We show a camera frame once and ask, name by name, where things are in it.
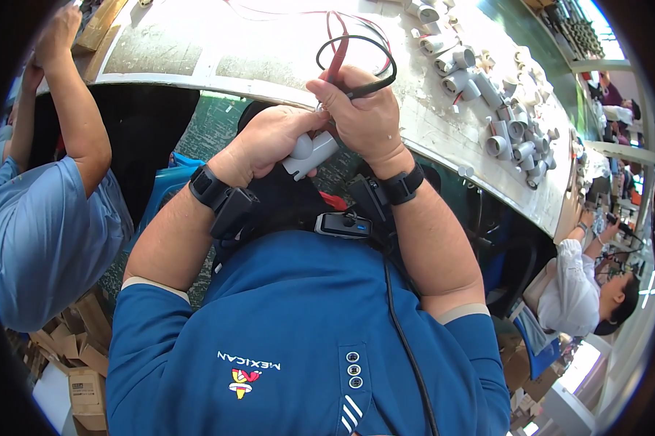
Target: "workbench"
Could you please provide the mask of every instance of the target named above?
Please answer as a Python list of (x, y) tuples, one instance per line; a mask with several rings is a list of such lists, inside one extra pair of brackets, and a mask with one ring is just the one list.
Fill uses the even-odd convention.
[[(494, 74), (516, 74), (513, 57), (517, 47), (504, 29), (474, 5), (460, 3), (451, 13), (455, 12), (463, 26), (463, 44), (489, 50), (497, 62)], [(241, 4), (263, 11), (296, 11), (281, 1), (231, 0), (229, 5), (223, 0), (156, 0), (149, 8), (141, 8), (136, 0), (129, 0), (81, 69), (84, 80), (89, 84), (166, 84), (314, 109), (317, 101), (304, 85), (321, 72), (315, 57), (328, 40), (325, 14), (264, 15)], [(486, 102), (482, 98), (459, 101), (459, 114), (451, 109), (453, 98), (442, 91), (432, 59), (420, 52), (417, 33), (412, 32), (418, 29), (426, 34), (428, 28), (406, 14), (402, 5), (334, 0), (304, 1), (298, 7), (301, 11), (329, 8), (359, 15), (384, 30), (398, 66), (393, 92), (401, 109), (401, 135), (411, 150), (453, 171), (471, 167), (471, 182), (551, 238), (565, 237), (556, 235), (561, 221), (574, 220), (574, 227), (576, 219), (568, 214), (578, 211), (576, 195), (567, 192), (568, 185), (574, 186), (568, 183), (570, 122), (555, 95), (538, 108), (543, 131), (555, 127), (560, 132), (559, 139), (551, 143), (557, 168), (548, 171), (538, 189), (532, 190), (524, 172), (484, 150), (484, 141), (491, 135), (485, 118), (497, 119)], [(375, 38), (356, 22), (347, 24), (351, 33)], [(332, 33), (341, 34), (337, 21)], [(330, 63), (331, 54), (329, 48), (325, 50), (323, 65)], [(378, 70), (384, 60), (375, 47), (351, 40), (345, 62)]]

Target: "black cable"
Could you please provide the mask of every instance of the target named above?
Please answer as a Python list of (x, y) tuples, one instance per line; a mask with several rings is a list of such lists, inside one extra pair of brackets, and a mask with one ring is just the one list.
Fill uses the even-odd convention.
[[(385, 54), (385, 56), (388, 58), (388, 61), (390, 62), (390, 66), (393, 67), (393, 72), (386, 77), (385, 79), (382, 80), (376, 80), (373, 83), (366, 84), (364, 86), (359, 86), (358, 88), (353, 89), (351, 92), (347, 93), (347, 96), (352, 99), (352, 98), (359, 98), (366, 96), (367, 94), (370, 94), (372, 92), (376, 92), (379, 89), (383, 89), (386, 86), (390, 85), (395, 81), (395, 76), (398, 73), (398, 68), (395, 65), (395, 59), (393, 59), (393, 55), (388, 51), (387, 48), (383, 47), (381, 44), (376, 42), (375, 40), (367, 37), (367, 36), (361, 36), (361, 35), (341, 35), (336, 38), (333, 38), (329, 41), (327, 41), (325, 44), (321, 46), (320, 49), (318, 49), (318, 53), (316, 54), (316, 64), (318, 67), (320, 67), (321, 70), (324, 70), (325, 67), (323, 64), (321, 64), (321, 55), (323, 54), (323, 50), (328, 47), (329, 45), (332, 45), (332, 43), (335, 43), (337, 41), (341, 41), (343, 39), (360, 39), (364, 41), (368, 41), (371, 44), (375, 45), (381, 51)], [(381, 71), (376, 73), (375, 75), (379, 76), (381, 74), (384, 74), (388, 70), (388, 65), (386, 65)]]
[(417, 385), (419, 388), (419, 395), (422, 396), (422, 402), (424, 403), (423, 406), (425, 407), (425, 413), (427, 414), (427, 420), (429, 421), (429, 427), (431, 429), (432, 436), (439, 436), (437, 418), (434, 416), (434, 409), (431, 406), (431, 400), (429, 399), (429, 393), (427, 392), (425, 379), (422, 377), (422, 372), (419, 370), (419, 365), (417, 364), (417, 360), (415, 360), (415, 355), (410, 349), (410, 344), (408, 344), (405, 333), (400, 327), (398, 317), (395, 314), (395, 306), (393, 304), (393, 289), (390, 284), (390, 270), (388, 269), (388, 258), (385, 254), (383, 255), (383, 269), (385, 270), (385, 286), (388, 292), (388, 310), (390, 311), (390, 317), (393, 318), (393, 324), (395, 324), (395, 329), (397, 330), (398, 336), (400, 337), (400, 342), (402, 342), (405, 353), (408, 355), (408, 359), (410, 360), (410, 365), (413, 367), (415, 379), (417, 380)]

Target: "gray elbow fitting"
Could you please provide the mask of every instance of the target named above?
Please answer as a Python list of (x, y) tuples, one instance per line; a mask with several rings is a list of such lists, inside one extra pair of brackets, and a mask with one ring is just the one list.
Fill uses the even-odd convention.
[[(297, 142), (296, 146), (304, 147), (305, 146), (303, 144), (304, 142), (305, 141), (302, 140), (301, 145), (299, 145), (299, 143)], [(281, 162), (286, 172), (288, 172), (288, 174), (291, 174), (293, 176), (293, 179), (296, 181), (300, 180), (302, 177), (308, 174), (310, 170), (317, 168), (318, 165), (325, 162), (339, 149), (339, 145), (337, 144), (337, 141), (334, 140), (334, 138), (332, 137), (332, 135), (329, 134), (329, 132), (322, 132), (320, 135), (313, 138), (311, 144), (313, 147), (311, 153), (307, 157), (303, 159), (294, 157), (294, 155), (296, 156), (306, 155), (305, 153), (306, 150), (301, 150), (296, 153), (296, 147), (295, 147), (294, 152), (291, 152), (288, 158), (284, 159)]]
[(478, 72), (473, 78), (473, 82), (480, 89), (482, 97), (485, 99), (490, 108), (497, 110), (503, 104), (502, 96), (496, 87), (490, 82), (490, 78), (482, 71)]

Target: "cardboard box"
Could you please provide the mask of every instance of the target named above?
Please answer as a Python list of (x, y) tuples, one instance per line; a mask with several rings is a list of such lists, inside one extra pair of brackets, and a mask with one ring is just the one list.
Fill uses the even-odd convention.
[(90, 368), (69, 371), (68, 390), (73, 417), (86, 430), (106, 431), (105, 379)]
[(97, 371), (102, 377), (107, 377), (107, 351), (88, 337), (88, 334), (66, 336), (61, 340), (61, 348), (66, 357), (75, 366), (83, 362), (85, 366)]

